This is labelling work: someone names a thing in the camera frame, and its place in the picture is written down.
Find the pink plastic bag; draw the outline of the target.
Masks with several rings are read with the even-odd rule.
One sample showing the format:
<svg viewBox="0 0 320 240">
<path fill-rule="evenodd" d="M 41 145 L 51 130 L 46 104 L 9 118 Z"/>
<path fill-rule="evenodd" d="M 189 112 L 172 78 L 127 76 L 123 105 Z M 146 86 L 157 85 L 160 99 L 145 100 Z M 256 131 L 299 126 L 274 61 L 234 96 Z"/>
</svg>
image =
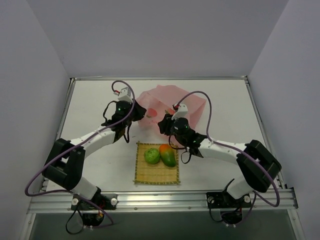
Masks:
<svg viewBox="0 0 320 240">
<path fill-rule="evenodd" d="M 165 114 L 174 114 L 173 105 L 178 103 L 187 93 L 186 90 L 175 85 L 157 85 L 151 90 L 142 92 L 136 101 L 146 109 L 146 113 L 144 118 L 138 121 L 138 126 L 159 134 L 158 122 L 163 120 Z M 206 102 L 204 98 L 196 94 L 192 94 L 182 101 L 187 106 L 188 113 L 185 117 L 191 128 L 194 129 L 199 122 Z"/>
</svg>

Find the green orange fake mango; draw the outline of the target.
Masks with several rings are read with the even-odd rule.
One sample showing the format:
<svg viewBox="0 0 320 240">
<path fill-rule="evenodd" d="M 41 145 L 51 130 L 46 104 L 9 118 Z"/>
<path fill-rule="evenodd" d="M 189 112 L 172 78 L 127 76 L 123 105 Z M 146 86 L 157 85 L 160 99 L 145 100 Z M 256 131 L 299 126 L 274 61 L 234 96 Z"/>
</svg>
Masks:
<svg viewBox="0 0 320 240">
<path fill-rule="evenodd" d="M 174 149 L 170 147 L 168 144 L 162 144 L 158 148 L 160 157 L 162 162 L 170 168 L 173 168 L 176 166 L 176 154 L 174 152 Z"/>
</svg>

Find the green fake guava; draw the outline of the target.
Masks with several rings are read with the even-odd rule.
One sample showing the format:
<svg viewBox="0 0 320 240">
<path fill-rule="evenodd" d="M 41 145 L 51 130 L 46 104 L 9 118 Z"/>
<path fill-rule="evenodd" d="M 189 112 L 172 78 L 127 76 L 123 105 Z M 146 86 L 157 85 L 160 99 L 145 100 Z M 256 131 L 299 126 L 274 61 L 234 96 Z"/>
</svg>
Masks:
<svg viewBox="0 0 320 240">
<path fill-rule="evenodd" d="M 161 160 L 160 152 L 157 148 L 149 148 L 144 152 L 144 160 L 146 163 L 155 165 Z"/>
</svg>

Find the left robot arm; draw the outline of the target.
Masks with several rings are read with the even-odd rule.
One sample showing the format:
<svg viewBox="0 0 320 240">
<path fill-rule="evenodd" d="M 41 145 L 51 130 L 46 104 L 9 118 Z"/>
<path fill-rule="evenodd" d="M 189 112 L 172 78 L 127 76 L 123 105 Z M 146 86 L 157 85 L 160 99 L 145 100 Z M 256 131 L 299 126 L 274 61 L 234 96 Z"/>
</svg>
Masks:
<svg viewBox="0 0 320 240">
<path fill-rule="evenodd" d="M 83 198 L 83 204 L 90 210 L 100 206 L 100 189 L 85 179 L 83 175 L 85 159 L 95 151 L 115 143 L 121 138 L 128 142 L 126 133 L 133 122 L 144 118 L 147 110 L 137 102 L 115 101 L 115 113 L 105 118 L 95 131 L 72 140 L 60 138 L 45 162 L 47 168 L 42 175 L 65 190 Z"/>
</svg>

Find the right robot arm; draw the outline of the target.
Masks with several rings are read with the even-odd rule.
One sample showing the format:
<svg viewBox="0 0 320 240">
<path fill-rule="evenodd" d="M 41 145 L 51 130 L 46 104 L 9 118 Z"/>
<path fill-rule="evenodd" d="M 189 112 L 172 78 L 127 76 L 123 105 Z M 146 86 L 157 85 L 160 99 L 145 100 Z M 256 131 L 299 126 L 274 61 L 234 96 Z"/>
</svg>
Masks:
<svg viewBox="0 0 320 240">
<path fill-rule="evenodd" d="M 265 193 L 282 169 L 279 161 L 258 140 L 249 143 L 210 140 L 193 130 L 186 118 L 174 119 L 171 114 L 166 114 L 157 125 L 161 134 L 175 137 L 191 156 L 238 165 L 242 176 L 228 183 L 222 193 L 223 203 L 227 206 L 234 206 L 250 192 Z"/>
</svg>

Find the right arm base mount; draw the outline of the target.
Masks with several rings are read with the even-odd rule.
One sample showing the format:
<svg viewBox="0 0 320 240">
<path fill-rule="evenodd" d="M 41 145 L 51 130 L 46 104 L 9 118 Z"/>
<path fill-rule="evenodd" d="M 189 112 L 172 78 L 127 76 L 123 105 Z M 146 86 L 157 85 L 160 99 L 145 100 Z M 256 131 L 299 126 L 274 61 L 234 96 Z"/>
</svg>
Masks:
<svg viewBox="0 0 320 240">
<path fill-rule="evenodd" d="M 249 194 L 234 199 L 225 191 L 211 191 L 206 193 L 209 216 L 215 223 L 223 223 L 227 227 L 236 227 L 243 222 L 252 211 L 254 200 Z M 219 210 L 220 219 L 215 219 L 213 210 Z"/>
</svg>

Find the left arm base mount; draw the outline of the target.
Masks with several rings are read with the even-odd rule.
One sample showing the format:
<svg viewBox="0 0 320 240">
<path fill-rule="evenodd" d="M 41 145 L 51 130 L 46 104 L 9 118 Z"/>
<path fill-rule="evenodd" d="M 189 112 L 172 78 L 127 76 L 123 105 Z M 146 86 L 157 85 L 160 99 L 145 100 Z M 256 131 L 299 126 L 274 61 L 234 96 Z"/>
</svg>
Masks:
<svg viewBox="0 0 320 240">
<path fill-rule="evenodd" d="M 98 229 L 115 224 L 107 211 L 116 210 L 118 199 L 116 195 L 103 195 L 98 191 L 91 200 L 77 194 L 73 195 L 71 209 L 79 214 L 80 223 L 85 228 Z"/>
</svg>

